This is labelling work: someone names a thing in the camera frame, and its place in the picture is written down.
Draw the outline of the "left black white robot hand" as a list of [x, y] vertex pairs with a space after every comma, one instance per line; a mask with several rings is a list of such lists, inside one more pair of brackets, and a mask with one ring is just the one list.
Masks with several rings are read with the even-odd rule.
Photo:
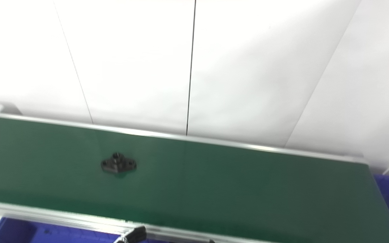
[[135, 227], [120, 235], [113, 243], [139, 243], [147, 239], [145, 226]]

